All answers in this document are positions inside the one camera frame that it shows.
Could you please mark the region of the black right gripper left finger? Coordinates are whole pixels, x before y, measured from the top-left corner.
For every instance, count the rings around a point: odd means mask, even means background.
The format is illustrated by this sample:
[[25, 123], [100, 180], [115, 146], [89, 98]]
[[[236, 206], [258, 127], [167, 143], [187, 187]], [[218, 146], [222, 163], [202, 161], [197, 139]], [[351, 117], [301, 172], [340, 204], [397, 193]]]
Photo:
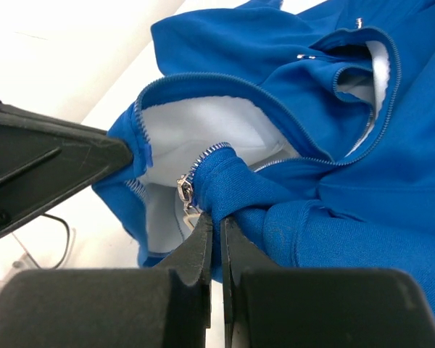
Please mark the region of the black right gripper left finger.
[[0, 293], [0, 347], [203, 347], [212, 221], [153, 268], [28, 270]]

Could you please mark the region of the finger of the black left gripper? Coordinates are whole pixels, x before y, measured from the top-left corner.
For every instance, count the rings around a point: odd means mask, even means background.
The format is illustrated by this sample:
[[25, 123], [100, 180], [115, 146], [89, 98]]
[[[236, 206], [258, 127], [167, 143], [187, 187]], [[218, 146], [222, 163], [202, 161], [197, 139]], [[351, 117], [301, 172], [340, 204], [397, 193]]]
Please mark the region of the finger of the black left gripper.
[[104, 130], [0, 101], [0, 238], [132, 159]]

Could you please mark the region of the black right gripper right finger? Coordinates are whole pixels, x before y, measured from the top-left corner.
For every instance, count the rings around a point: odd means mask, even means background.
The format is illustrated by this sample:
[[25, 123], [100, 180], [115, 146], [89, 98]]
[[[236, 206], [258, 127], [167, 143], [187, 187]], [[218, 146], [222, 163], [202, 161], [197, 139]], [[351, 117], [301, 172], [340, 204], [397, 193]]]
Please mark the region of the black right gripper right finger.
[[227, 347], [435, 347], [417, 283], [383, 268], [283, 268], [221, 223]]

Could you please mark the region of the blue zip-up jacket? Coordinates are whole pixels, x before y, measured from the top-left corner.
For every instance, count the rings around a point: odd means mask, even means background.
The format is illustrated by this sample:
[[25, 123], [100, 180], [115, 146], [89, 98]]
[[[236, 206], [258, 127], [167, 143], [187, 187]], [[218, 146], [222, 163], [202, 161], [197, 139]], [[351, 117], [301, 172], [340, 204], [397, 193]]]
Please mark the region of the blue zip-up jacket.
[[286, 267], [409, 273], [435, 314], [435, 1], [280, 1], [153, 24], [162, 77], [95, 193], [151, 267], [198, 212]]

